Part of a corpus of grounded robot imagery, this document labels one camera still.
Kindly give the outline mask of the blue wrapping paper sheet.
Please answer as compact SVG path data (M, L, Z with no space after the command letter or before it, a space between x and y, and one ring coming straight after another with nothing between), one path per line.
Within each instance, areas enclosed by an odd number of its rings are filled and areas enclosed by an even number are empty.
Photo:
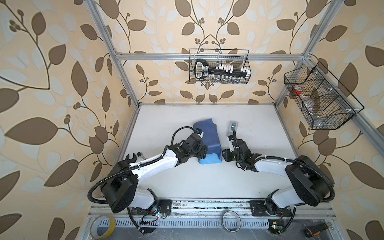
M202 140L208 147L207 155L204 159L199 159L201 165L220 164L222 163L222 147L217 131L217 125L212 119L199 121L193 124L195 129L203 131Z

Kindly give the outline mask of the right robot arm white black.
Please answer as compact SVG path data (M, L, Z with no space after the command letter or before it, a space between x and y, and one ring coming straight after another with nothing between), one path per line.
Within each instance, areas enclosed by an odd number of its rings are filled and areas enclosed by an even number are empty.
M259 207L270 216L280 214L290 206L318 206L335 198L333 181L306 156L287 159L253 154L236 133L227 137L230 148L222 151L227 162L235 162L243 171L269 173L290 181L290 186L270 193Z

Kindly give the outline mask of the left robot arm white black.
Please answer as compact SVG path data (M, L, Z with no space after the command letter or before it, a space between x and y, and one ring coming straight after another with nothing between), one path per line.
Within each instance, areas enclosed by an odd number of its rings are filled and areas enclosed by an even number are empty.
M191 134L180 143L165 146L163 152L141 162L123 160L112 168L107 177L92 186L88 200L95 204L108 205L112 213L128 207L150 210L157 204L157 196L150 189L139 185L149 178L183 163L190 158L204 158L208 147L198 134Z

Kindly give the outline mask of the grey tape dispenser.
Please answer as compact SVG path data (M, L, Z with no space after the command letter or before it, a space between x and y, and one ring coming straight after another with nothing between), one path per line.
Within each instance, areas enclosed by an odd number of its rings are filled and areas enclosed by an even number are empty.
M238 122L236 121L231 121L230 124L229 124L229 129L228 129L228 132L227 132L227 136L231 136L233 135L234 131L236 131L238 127Z

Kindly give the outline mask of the black adjustable wrench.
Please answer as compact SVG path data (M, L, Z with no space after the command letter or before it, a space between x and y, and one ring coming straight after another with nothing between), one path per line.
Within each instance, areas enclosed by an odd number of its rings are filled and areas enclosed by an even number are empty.
M124 160L127 164L132 164L132 163L135 163L137 161L137 155L135 153L133 153L133 156L130 157L130 155L126 155L126 158Z

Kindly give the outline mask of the black tool set in basket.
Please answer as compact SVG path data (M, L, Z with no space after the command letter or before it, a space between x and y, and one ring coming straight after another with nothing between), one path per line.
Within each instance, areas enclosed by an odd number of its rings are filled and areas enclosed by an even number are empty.
M192 73L196 79L209 78L213 80L214 77L231 78L231 79L248 79L252 73L248 67L241 67L240 70L235 69L233 65L222 65L221 63L209 65L206 60L196 60Z

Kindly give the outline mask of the orange black screwdriver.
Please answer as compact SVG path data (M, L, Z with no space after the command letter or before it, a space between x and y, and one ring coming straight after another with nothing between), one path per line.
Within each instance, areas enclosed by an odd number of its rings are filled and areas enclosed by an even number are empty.
M305 228L303 230L303 233L307 238L312 238L319 235L322 231L325 231L328 228L329 226L326 223L321 223L315 226L310 226L308 228Z

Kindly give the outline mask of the yellow tape roll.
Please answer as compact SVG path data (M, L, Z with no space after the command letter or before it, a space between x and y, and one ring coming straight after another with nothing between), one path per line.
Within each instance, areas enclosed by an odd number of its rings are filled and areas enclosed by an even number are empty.
M115 230L116 219L109 215L100 215L95 218L90 227L90 235L93 239L108 238Z

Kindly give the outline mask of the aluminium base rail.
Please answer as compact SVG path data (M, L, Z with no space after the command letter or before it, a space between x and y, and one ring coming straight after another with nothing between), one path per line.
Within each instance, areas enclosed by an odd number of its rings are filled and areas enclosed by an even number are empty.
M160 210L177 217L219 216L226 210L234 211L241 217L272 218L264 209L263 199L216 199L216 198L161 198ZM295 219L336 219L336 214L329 203L321 203L316 207L308 205L296 208Z

